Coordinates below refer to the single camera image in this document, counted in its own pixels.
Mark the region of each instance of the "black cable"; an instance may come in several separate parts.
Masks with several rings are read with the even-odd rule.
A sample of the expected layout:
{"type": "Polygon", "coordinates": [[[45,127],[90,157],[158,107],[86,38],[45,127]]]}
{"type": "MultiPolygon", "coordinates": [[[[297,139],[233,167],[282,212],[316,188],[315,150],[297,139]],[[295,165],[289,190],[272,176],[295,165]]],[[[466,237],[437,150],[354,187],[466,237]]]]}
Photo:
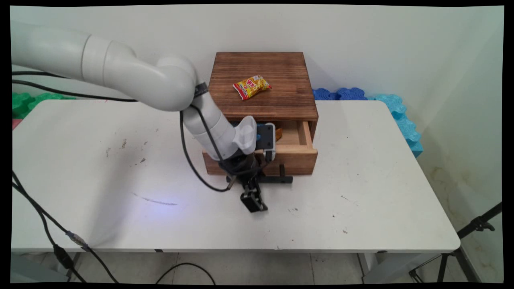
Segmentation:
{"type": "Polygon", "coordinates": [[[70,269],[77,276],[77,278],[79,278],[81,282],[86,282],[86,280],[84,280],[84,278],[82,278],[82,276],[80,276],[80,274],[77,272],[77,270],[75,270],[74,262],[68,255],[68,253],[59,245],[57,245],[53,240],[52,235],[48,230],[48,224],[46,223],[45,216],[43,216],[43,213],[41,212],[40,206],[34,200],[32,200],[32,198],[27,194],[27,191],[25,191],[25,189],[23,188],[22,184],[20,183],[20,180],[18,179],[18,177],[16,177],[14,171],[12,173],[14,180],[16,181],[16,184],[12,182],[12,187],[20,194],[22,194],[22,196],[24,196],[31,203],[36,212],[38,212],[39,216],[41,217],[41,221],[43,221],[43,227],[45,228],[46,237],[52,244],[53,253],[57,257],[59,263],[61,263],[66,269],[70,269]]]}
{"type": "Polygon", "coordinates": [[[37,210],[37,211],[40,211],[43,215],[45,215],[47,218],[50,219],[50,221],[52,221],[52,223],[54,223],[61,231],[63,231],[64,233],[67,233],[68,231],[63,227],[61,226],[61,224],[59,224],[59,222],[57,222],[49,213],[47,213],[36,201],[34,201],[33,198],[31,198],[29,196],[29,194],[27,193],[27,191],[25,190],[25,188],[23,188],[22,186],[22,183],[20,182],[20,180],[18,179],[18,177],[16,176],[16,174],[14,173],[14,171],[12,171],[12,177],[14,179],[14,181],[16,182],[16,184],[23,190],[23,192],[20,192],[18,190],[18,192],[20,192],[33,206],[34,208],[37,210]]]}
{"type": "Polygon", "coordinates": [[[58,93],[58,94],[64,94],[64,95],[70,95],[70,96],[86,97],[86,98],[93,98],[93,99],[103,99],[103,100],[115,100],[115,101],[124,101],[124,102],[137,102],[137,100],[135,100],[135,99],[124,99],[124,98],[97,96],[97,95],[89,95],[89,94],[82,94],[82,93],[65,92],[65,91],[60,91],[58,89],[42,86],[40,84],[33,83],[33,82],[30,82],[30,81],[25,81],[25,80],[12,79],[11,83],[28,85],[28,86],[32,86],[32,87],[35,87],[35,88],[43,89],[45,91],[49,91],[49,92],[53,92],[53,93],[58,93]]]}
{"type": "Polygon", "coordinates": [[[114,281],[114,283],[119,283],[118,280],[116,280],[116,278],[114,278],[113,274],[111,274],[111,271],[109,271],[109,268],[107,268],[107,265],[105,265],[105,263],[102,261],[102,259],[100,259],[100,257],[95,253],[95,251],[93,251],[93,249],[91,248],[88,248],[89,251],[91,252],[91,254],[93,254],[93,256],[95,256],[95,258],[98,260],[98,262],[100,262],[100,264],[102,264],[102,267],[105,269],[105,271],[107,272],[107,274],[109,275],[109,277],[114,281]]]}
{"type": "MultiPolygon", "coordinates": [[[[36,201],[34,201],[33,198],[31,198],[27,191],[25,190],[25,188],[23,188],[20,180],[18,179],[18,177],[16,176],[15,172],[12,171],[12,177],[14,178],[14,181],[16,182],[16,184],[13,182],[12,183],[12,186],[13,188],[15,188],[18,192],[20,192],[31,204],[32,206],[34,207],[34,209],[36,209],[36,211],[38,212],[38,214],[40,215],[41,217],[41,220],[43,221],[43,225],[45,227],[45,232],[46,232],[46,235],[48,237],[48,239],[50,240],[50,242],[52,243],[52,246],[54,247],[54,254],[62,254],[62,258],[69,258],[69,255],[66,253],[66,251],[62,248],[57,248],[56,249],[56,246],[58,247],[58,245],[53,241],[51,235],[50,235],[50,232],[48,231],[48,226],[47,226],[47,223],[46,223],[46,220],[44,218],[43,215],[47,216],[56,226],[59,227],[59,229],[61,229],[67,236],[69,231],[66,230],[63,226],[61,226],[61,224],[59,224],[59,222],[57,222],[49,213],[47,213],[36,201]]],[[[84,250],[86,251],[90,251],[91,254],[98,260],[98,262],[100,262],[100,264],[102,265],[102,267],[105,269],[105,271],[107,272],[107,274],[109,275],[109,277],[115,282],[115,283],[119,283],[118,280],[116,280],[116,278],[114,278],[113,274],[111,274],[111,271],[107,268],[107,266],[105,265],[105,263],[103,262],[103,260],[93,251],[93,249],[91,249],[89,246],[87,246],[86,244],[86,248],[84,248],[84,250]]]]}
{"type": "Polygon", "coordinates": [[[28,71],[28,70],[11,71],[11,75],[40,75],[40,76],[51,76],[51,77],[58,77],[58,78],[66,78],[66,79],[68,79],[67,77],[60,76],[60,75],[55,75],[55,74],[44,72],[44,71],[28,71]]]}
{"type": "Polygon", "coordinates": [[[226,168],[225,165],[223,164],[224,160],[222,158],[222,155],[221,155],[221,153],[219,153],[218,147],[217,147],[216,143],[214,142],[214,138],[212,137],[209,126],[207,125],[207,122],[205,121],[204,115],[201,113],[201,110],[199,108],[197,108],[196,106],[191,104],[190,107],[194,108],[198,112],[201,122],[204,125],[205,131],[207,132],[207,135],[209,136],[209,139],[211,140],[212,146],[214,147],[214,150],[216,151],[216,155],[218,155],[222,169],[224,169],[231,175],[243,175],[243,174],[247,174],[247,173],[257,173],[257,172],[261,171],[262,169],[264,169],[269,164],[268,162],[266,162],[262,167],[259,166],[259,167],[256,167],[253,169],[248,169],[246,171],[241,171],[241,172],[232,172],[231,170],[226,168]]]}
{"type": "Polygon", "coordinates": [[[168,271],[164,272],[164,274],[162,274],[161,278],[159,278],[159,280],[157,280],[157,282],[155,282],[155,284],[159,284],[159,281],[164,278],[164,276],[166,276],[166,274],[168,274],[171,270],[175,269],[176,267],[179,267],[179,266],[182,266],[182,265],[191,265],[191,266],[195,266],[199,269],[201,269],[203,272],[205,272],[209,278],[211,278],[211,281],[212,281],[212,284],[213,285],[216,285],[216,282],[214,282],[214,279],[212,278],[211,274],[209,274],[209,272],[207,272],[207,270],[203,269],[202,267],[196,265],[196,264],[193,264],[193,263],[180,263],[180,264],[176,264],[175,266],[172,266],[170,269],[168,269],[168,271]]]}
{"type": "MultiPolygon", "coordinates": [[[[22,194],[22,196],[24,196],[27,200],[29,200],[29,196],[27,195],[27,193],[25,192],[25,190],[23,189],[23,187],[21,186],[18,186],[17,184],[15,184],[14,182],[12,183],[12,187],[14,189],[16,189],[16,191],[20,192],[20,194],[22,194]]],[[[39,217],[41,217],[41,221],[43,221],[43,227],[45,228],[45,233],[46,233],[46,237],[48,237],[48,240],[50,241],[50,243],[52,244],[52,246],[55,246],[56,243],[53,241],[53,238],[52,236],[50,235],[50,231],[48,230],[48,224],[46,223],[46,219],[45,219],[45,216],[43,216],[43,214],[41,213],[41,211],[39,210],[39,208],[37,206],[35,206],[30,200],[29,202],[31,203],[31,205],[34,207],[34,209],[36,210],[36,212],[38,212],[39,214],[39,217]]]]}
{"type": "Polygon", "coordinates": [[[216,192],[226,192],[228,190],[230,190],[230,187],[231,185],[229,184],[225,189],[218,189],[218,188],[214,188],[213,186],[209,185],[209,183],[207,183],[201,176],[200,174],[196,171],[193,163],[191,162],[191,159],[189,158],[189,153],[188,153],[188,150],[186,149],[186,140],[184,139],[184,125],[183,125],[183,122],[184,122],[184,113],[181,111],[180,113],[180,138],[182,139],[182,149],[184,150],[184,155],[186,155],[186,159],[188,160],[188,163],[189,163],[189,166],[191,167],[191,169],[193,170],[194,174],[198,177],[198,179],[204,183],[204,185],[206,185],[209,189],[211,190],[214,190],[216,192]]]}
{"type": "Polygon", "coordinates": [[[75,274],[75,276],[77,276],[77,278],[79,278],[80,282],[87,283],[86,280],[84,280],[84,278],[82,278],[82,276],[80,276],[80,274],[77,272],[77,270],[74,267],[70,268],[70,270],[73,272],[73,274],[75,274]]]}

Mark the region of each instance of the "light blue foam block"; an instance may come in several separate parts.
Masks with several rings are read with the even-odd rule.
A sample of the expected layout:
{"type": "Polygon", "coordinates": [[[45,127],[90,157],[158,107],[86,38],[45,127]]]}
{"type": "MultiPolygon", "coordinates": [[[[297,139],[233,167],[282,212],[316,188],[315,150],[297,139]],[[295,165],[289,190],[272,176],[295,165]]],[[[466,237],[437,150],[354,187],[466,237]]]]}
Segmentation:
{"type": "Polygon", "coordinates": [[[394,119],[402,118],[407,111],[405,105],[401,104],[401,97],[397,96],[396,94],[379,94],[375,97],[375,100],[379,100],[385,103],[394,119]]]}
{"type": "Polygon", "coordinates": [[[407,117],[402,117],[395,120],[409,147],[413,147],[416,143],[419,142],[421,135],[416,131],[415,123],[411,122],[407,117]]]}
{"type": "Polygon", "coordinates": [[[419,155],[423,152],[423,146],[421,142],[417,142],[415,145],[411,147],[411,151],[414,154],[414,157],[419,157],[419,155]]]}

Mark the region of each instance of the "wooden drawer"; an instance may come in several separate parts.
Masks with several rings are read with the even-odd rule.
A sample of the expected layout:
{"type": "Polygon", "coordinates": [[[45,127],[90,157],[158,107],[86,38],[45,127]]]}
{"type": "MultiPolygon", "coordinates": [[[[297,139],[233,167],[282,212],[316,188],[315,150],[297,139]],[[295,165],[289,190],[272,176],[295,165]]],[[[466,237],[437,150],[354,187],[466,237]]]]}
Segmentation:
{"type": "MultiPolygon", "coordinates": [[[[279,165],[284,164],[286,175],[310,175],[313,173],[318,150],[313,148],[310,129],[307,121],[274,121],[275,126],[282,128],[282,138],[277,141],[275,159],[264,168],[266,175],[280,175],[279,165]]],[[[262,156],[262,150],[255,154],[262,156]]],[[[208,174],[224,175],[218,163],[203,151],[208,174]]]]}

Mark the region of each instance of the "wooden cabinet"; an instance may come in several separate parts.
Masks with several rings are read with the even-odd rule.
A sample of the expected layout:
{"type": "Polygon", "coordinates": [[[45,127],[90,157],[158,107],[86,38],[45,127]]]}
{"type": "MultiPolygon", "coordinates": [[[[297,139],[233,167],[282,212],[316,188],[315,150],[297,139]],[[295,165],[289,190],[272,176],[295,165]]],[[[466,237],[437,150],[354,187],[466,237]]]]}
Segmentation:
{"type": "MultiPolygon", "coordinates": [[[[318,156],[312,143],[318,111],[302,52],[218,52],[209,92],[229,121],[251,115],[257,122],[282,128],[275,159],[264,173],[278,175],[284,164],[288,175],[312,174],[318,156]],[[272,88],[242,100],[232,85],[254,75],[261,75],[272,88]]],[[[224,174],[216,161],[203,155],[209,174],[224,174]]]]}

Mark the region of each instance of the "snack bag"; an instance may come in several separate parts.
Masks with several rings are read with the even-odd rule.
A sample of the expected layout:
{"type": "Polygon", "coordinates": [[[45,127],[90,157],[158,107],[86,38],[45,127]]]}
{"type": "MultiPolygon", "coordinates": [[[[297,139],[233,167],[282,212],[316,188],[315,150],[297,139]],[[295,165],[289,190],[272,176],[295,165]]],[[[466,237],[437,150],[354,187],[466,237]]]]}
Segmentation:
{"type": "Polygon", "coordinates": [[[271,85],[260,75],[234,83],[232,86],[234,86],[243,100],[247,100],[261,91],[271,89],[271,85]]]}

